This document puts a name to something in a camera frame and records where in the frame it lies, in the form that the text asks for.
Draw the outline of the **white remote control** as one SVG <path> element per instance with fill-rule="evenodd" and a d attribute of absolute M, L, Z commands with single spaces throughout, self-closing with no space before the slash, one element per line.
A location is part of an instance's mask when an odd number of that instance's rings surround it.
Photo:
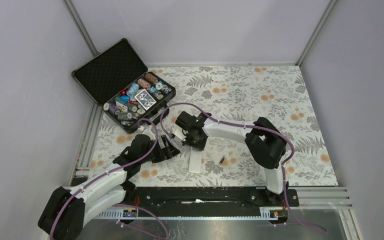
<path fill-rule="evenodd" d="M 189 155 L 188 172 L 200 173 L 202 162 L 202 150 L 192 147 Z"/>

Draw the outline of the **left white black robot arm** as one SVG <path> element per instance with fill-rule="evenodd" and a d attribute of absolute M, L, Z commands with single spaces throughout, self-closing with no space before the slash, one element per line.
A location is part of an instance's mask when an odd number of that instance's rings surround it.
<path fill-rule="evenodd" d="M 77 186 L 55 189 L 41 216 L 38 227 L 53 240 L 74 240 L 83 228 L 109 207 L 132 204 L 135 192 L 129 179 L 146 162 L 160 163 L 180 154 L 166 135 L 138 134 L 102 173 Z"/>

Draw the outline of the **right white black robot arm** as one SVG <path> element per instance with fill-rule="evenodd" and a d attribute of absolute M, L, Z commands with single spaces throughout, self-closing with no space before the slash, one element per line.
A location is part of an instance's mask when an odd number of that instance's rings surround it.
<path fill-rule="evenodd" d="M 286 153 L 287 141 L 265 117 L 254 122 L 228 122 L 213 120 L 210 113 L 198 116 L 182 111 L 170 133 L 183 145 L 203 151 L 208 138 L 223 138 L 245 144 L 254 161 L 264 169 L 267 201 L 273 206 L 281 205 L 287 194 L 281 170 L 281 159 Z"/>

